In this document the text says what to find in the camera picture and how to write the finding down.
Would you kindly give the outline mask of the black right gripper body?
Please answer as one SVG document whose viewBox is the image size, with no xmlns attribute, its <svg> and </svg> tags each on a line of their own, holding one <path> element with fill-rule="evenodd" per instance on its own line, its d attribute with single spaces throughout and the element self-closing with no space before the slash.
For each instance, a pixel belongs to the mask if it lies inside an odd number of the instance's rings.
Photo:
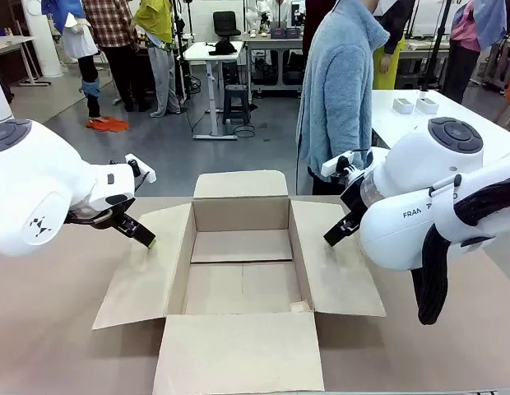
<svg viewBox="0 0 510 395">
<path fill-rule="evenodd" d="M 347 207 L 344 220 L 349 222 L 360 222 L 364 215 L 364 202 L 360 194 L 362 180 L 355 180 L 346 187 L 341 195 L 341 200 Z"/>
</svg>

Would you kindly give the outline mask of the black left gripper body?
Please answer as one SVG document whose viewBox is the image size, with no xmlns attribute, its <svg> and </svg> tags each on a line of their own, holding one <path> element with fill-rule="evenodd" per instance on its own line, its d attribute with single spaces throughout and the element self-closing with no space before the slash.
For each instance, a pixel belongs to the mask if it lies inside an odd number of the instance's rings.
<svg viewBox="0 0 510 395">
<path fill-rule="evenodd" d="M 90 218 L 81 218 L 73 211 L 69 211 L 64 223 L 73 225 L 89 225 L 98 230 L 108 228 L 120 229 L 128 222 L 130 216 L 126 214 L 128 208 L 136 201 L 133 197 L 125 202 L 120 202 L 106 210 L 97 213 Z"/>
</svg>

